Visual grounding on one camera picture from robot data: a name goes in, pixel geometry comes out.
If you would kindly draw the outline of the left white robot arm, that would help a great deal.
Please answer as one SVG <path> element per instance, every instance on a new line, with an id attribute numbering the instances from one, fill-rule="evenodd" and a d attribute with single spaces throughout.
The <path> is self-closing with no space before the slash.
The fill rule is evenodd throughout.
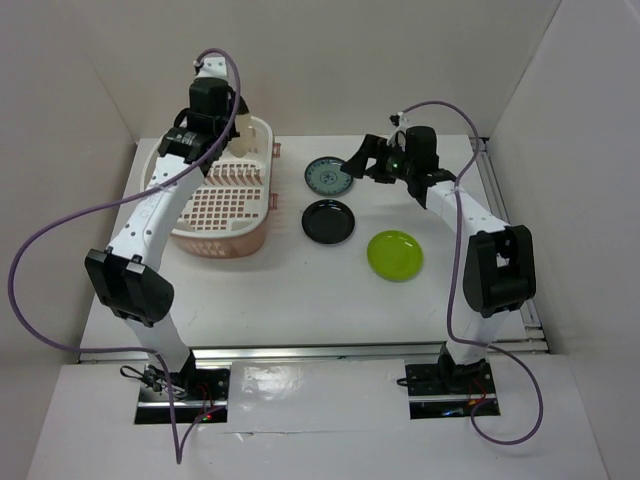
<path id="1" fill-rule="evenodd" d="M 150 371 L 176 399 L 193 394 L 198 376 L 170 316 L 175 291 L 159 273 L 162 255 L 188 200 L 237 137 L 234 119 L 245 106 L 227 81 L 195 79 L 188 107 L 160 140 L 143 198 L 108 246 L 84 261 L 98 300 L 134 332 Z"/>

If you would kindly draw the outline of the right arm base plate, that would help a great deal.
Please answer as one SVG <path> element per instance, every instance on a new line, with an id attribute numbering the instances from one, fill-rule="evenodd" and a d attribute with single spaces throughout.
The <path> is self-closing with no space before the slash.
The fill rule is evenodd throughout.
<path id="1" fill-rule="evenodd" d="M 437 364 L 408 364 L 405 375 L 396 380 L 408 395 L 412 420 L 499 416 L 493 372 L 487 362 L 461 377 L 446 380 Z"/>

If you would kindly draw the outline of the green plate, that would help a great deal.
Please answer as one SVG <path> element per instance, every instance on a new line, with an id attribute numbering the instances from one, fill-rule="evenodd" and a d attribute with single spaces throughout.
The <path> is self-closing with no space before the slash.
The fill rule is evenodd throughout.
<path id="1" fill-rule="evenodd" d="M 405 282 L 422 270 L 424 254 L 419 242 L 408 233 L 387 230 L 374 235 L 366 249 L 370 268 L 381 278 Z"/>

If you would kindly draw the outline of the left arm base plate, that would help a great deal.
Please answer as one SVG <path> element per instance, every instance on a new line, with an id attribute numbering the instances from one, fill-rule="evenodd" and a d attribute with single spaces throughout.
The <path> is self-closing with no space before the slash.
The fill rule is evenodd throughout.
<path id="1" fill-rule="evenodd" d="M 150 368 L 140 372 L 130 366 L 123 366 L 120 374 L 140 382 L 134 423 L 170 424 L 169 389 L 164 376 L 158 376 Z M 229 368 L 198 369 L 189 386 L 173 384 L 176 422 L 190 424 L 202 415 L 201 423 L 226 423 L 230 377 Z"/>

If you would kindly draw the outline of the blue floral plate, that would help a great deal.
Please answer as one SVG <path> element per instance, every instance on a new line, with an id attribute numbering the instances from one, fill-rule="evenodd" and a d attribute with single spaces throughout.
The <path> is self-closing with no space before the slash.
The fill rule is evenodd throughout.
<path id="1" fill-rule="evenodd" d="M 304 171 L 306 185 L 316 194 L 337 197 L 353 186 L 354 179 L 342 170 L 345 161 L 333 156 L 323 156 L 310 162 Z"/>

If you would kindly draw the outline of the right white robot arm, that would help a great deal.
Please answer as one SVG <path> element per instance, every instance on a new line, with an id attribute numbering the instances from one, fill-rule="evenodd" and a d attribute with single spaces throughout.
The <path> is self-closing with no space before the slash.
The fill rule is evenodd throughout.
<path id="1" fill-rule="evenodd" d="M 486 356 L 506 315 L 536 293 L 533 239 L 524 225 L 491 214 L 460 185 L 461 177 L 439 165 L 431 127 L 400 129 L 388 138 L 365 135 L 343 172 L 377 183 L 407 186 L 421 207 L 455 234 L 450 296 L 463 293 L 474 317 L 457 335 L 446 315 L 448 340 L 441 348 L 436 379 L 448 393 L 461 393 L 486 373 Z"/>

